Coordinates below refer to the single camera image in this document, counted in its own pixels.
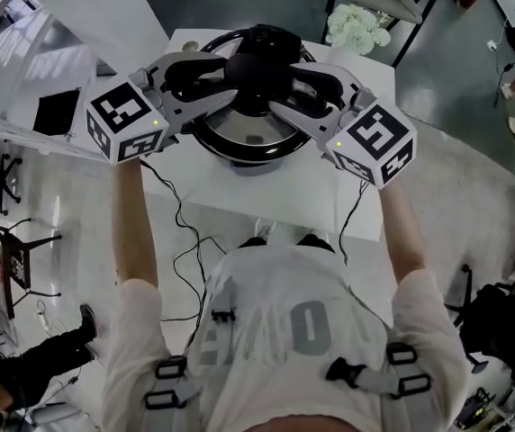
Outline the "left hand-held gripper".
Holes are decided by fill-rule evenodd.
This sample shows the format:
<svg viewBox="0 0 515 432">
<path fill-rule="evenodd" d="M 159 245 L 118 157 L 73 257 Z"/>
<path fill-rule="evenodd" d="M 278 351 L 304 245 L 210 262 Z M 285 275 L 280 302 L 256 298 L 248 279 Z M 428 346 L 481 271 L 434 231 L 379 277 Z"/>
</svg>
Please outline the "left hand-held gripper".
<svg viewBox="0 0 515 432">
<path fill-rule="evenodd" d="M 149 67 L 126 76 L 98 76 L 85 97 L 86 129 L 104 158 L 113 166 L 161 152 L 177 144 L 169 130 L 182 127 L 229 105 L 237 89 L 186 101 L 166 92 L 166 118 L 161 93 L 190 86 L 199 77 L 225 67 L 228 59 L 203 51 L 165 54 Z"/>
</svg>

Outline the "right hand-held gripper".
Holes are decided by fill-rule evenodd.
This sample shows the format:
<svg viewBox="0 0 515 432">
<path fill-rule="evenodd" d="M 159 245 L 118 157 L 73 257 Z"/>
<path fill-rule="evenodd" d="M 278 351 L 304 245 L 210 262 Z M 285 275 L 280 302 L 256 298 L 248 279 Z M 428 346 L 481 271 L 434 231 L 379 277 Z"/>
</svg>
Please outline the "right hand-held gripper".
<svg viewBox="0 0 515 432">
<path fill-rule="evenodd" d="M 347 69 L 306 62 L 292 64 L 290 71 L 326 102 L 339 109 L 349 105 L 341 115 L 335 108 L 310 114 L 292 104 L 268 103 L 283 122 L 312 139 L 328 140 L 326 148 L 338 168 L 381 190 L 415 158 L 417 130 L 411 121 L 388 98 L 360 90 Z"/>
</svg>

